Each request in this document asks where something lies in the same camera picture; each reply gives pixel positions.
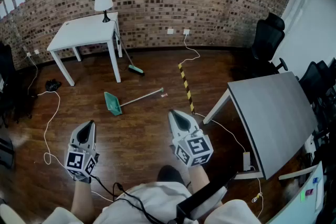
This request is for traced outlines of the black equipment case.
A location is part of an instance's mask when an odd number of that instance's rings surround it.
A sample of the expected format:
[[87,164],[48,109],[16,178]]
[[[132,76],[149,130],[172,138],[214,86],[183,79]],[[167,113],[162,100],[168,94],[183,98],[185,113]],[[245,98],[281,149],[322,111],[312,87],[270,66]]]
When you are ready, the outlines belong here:
[[9,138],[3,139],[0,137],[0,165],[11,169],[14,163],[14,154],[12,141]]

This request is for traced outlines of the white square table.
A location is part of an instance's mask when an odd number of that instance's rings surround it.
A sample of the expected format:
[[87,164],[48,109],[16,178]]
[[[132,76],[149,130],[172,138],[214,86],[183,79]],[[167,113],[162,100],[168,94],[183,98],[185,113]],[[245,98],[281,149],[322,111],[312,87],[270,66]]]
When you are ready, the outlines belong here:
[[77,60],[81,61],[77,48],[80,46],[94,44],[107,44],[116,82],[121,82],[116,53],[113,45],[113,35],[116,37],[120,36],[118,13],[111,12],[107,13],[107,15],[111,19],[111,21],[107,23],[102,22],[104,18],[103,14],[82,17],[64,22],[47,47],[47,51],[51,53],[58,68],[72,87],[75,85],[75,82],[62,63],[60,56],[58,55],[58,51],[63,49],[72,49]]

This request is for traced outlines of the yellow and black floor tape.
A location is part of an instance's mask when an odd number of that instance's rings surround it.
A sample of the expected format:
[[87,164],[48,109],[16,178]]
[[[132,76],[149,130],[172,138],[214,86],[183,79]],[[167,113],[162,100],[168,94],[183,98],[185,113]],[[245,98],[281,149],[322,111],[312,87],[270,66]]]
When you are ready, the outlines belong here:
[[195,114],[195,109],[194,109],[194,105],[193,105],[193,100],[192,100],[192,96],[191,96],[190,88],[189,88],[189,86],[188,86],[187,79],[186,79],[186,76],[185,76],[185,73],[184,73],[184,71],[183,71],[183,67],[182,67],[182,64],[181,64],[181,63],[178,64],[178,68],[179,68],[181,77],[182,77],[182,79],[183,79],[183,84],[184,84],[184,88],[185,88],[186,93],[187,93],[188,101],[189,101],[189,103],[190,103],[191,113],[192,113],[192,114]]

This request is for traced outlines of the person's right forearm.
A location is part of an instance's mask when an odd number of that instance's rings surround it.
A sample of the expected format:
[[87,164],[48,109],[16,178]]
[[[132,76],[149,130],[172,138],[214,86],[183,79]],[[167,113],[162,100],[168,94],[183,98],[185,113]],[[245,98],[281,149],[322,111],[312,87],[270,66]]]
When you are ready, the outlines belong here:
[[201,165],[193,166],[188,169],[192,191],[198,192],[209,183],[209,178]]

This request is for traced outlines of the green long-handled dustpan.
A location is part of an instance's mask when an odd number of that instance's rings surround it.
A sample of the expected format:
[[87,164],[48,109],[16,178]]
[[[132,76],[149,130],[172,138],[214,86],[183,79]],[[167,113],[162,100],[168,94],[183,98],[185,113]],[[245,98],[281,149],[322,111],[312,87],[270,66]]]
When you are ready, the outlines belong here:
[[160,89],[158,89],[154,92],[148,93],[146,95],[143,95],[141,97],[138,97],[136,99],[128,101],[124,104],[120,104],[119,99],[116,96],[114,96],[113,94],[108,93],[108,92],[104,92],[104,98],[105,98],[105,101],[106,101],[108,111],[110,111],[113,115],[118,116],[118,115],[122,114],[122,109],[121,108],[123,106],[131,104],[131,103],[136,102],[136,101],[139,101],[141,99],[147,98],[151,95],[154,95],[154,94],[157,94],[157,93],[162,93],[162,92],[164,92],[164,88],[160,88]]

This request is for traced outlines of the white table lamp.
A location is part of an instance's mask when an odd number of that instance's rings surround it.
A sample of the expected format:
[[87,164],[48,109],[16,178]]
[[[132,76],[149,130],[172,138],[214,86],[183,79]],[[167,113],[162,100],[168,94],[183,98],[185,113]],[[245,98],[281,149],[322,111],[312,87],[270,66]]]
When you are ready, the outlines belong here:
[[111,9],[112,7],[112,0],[94,0],[94,10],[96,12],[103,12],[103,23],[107,23],[110,21],[110,18],[107,16],[107,10]]

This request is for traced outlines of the person's left forearm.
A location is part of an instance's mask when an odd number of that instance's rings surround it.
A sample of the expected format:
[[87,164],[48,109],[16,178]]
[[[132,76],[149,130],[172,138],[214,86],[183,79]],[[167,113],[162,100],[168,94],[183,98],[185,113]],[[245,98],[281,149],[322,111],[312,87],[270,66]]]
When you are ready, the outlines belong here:
[[75,181],[71,213],[84,224],[93,224],[95,220],[91,185],[89,183]]

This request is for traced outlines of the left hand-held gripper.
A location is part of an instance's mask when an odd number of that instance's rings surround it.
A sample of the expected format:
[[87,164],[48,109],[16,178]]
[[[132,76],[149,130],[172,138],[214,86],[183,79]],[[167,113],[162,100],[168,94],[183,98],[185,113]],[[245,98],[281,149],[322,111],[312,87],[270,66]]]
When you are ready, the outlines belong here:
[[65,168],[77,179],[89,178],[98,163],[96,124],[94,120],[76,127],[70,138]]

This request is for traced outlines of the green broom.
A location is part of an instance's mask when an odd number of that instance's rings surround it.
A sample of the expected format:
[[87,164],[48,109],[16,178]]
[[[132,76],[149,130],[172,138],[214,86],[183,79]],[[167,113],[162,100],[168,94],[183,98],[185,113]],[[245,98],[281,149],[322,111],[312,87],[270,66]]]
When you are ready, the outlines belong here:
[[144,71],[143,71],[142,69],[136,67],[136,66],[133,64],[133,61],[132,61],[131,57],[129,56],[129,54],[128,54],[128,52],[127,52],[127,50],[126,50],[124,44],[123,44],[122,41],[121,41],[121,39],[119,39],[119,41],[120,41],[120,45],[121,45],[122,49],[124,50],[124,52],[125,52],[125,54],[126,54],[128,60],[129,60],[129,62],[130,62],[129,66],[128,66],[128,70],[131,71],[131,72],[134,72],[134,73],[136,73],[136,74],[139,74],[139,75],[141,75],[141,76],[144,76]]

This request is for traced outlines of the person's left hand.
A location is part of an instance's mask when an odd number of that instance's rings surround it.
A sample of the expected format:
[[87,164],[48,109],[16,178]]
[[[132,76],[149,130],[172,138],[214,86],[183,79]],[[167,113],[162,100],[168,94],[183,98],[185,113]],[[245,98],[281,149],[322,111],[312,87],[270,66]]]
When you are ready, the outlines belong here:
[[73,175],[73,179],[74,181],[83,182],[87,184],[90,184],[92,181],[91,177],[84,177],[84,176],[79,176],[79,175]]

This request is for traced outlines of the black plastic bag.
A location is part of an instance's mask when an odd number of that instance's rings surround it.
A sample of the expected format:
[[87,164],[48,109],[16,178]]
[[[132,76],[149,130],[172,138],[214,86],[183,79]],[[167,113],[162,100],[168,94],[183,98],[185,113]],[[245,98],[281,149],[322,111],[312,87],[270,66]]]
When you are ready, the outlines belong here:
[[47,80],[45,83],[46,91],[48,92],[54,92],[57,91],[61,87],[62,83],[59,81],[56,81],[56,79]]

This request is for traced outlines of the grey desk with white legs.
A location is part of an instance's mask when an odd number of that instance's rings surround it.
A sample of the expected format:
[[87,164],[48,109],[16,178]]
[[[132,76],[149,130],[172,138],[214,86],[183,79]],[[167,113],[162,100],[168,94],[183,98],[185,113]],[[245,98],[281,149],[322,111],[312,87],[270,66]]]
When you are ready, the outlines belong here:
[[232,100],[248,135],[258,171],[236,179],[269,179],[304,145],[317,127],[315,114],[292,72],[234,81],[204,118],[207,124]]

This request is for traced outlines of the white power strip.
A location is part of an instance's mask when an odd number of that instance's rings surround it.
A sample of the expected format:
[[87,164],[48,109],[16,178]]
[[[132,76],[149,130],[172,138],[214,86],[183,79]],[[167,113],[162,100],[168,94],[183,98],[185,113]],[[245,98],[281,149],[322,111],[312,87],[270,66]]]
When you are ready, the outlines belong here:
[[243,152],[243,169],[244,171],[251,169],[250,152]]

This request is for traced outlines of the black mesh office chair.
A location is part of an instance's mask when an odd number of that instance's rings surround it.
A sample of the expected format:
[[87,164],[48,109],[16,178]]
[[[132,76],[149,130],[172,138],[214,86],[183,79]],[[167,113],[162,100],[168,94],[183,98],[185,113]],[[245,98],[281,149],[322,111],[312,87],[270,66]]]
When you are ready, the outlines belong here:
[[288,71],[288,67],[282,58],[279,59],[280,64],[277,66],[271,62],[278,46],[285,37],[284,29],[285,22],[274,13],[269,13],[266,19],[260,19],[257,22],[255,39],[251,47],[253,77],[277,74],[280,68]]

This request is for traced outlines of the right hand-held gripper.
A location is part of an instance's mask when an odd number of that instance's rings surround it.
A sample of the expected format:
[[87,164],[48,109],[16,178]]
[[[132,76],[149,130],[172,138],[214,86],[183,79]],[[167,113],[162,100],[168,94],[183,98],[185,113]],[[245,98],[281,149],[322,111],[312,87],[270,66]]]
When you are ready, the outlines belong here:
[[214,150],[208,135],[192,136],[200,128],[196,120],[179,110],[170,110],[168,113],[175,156],[186,166],[194,167],[209,161]]

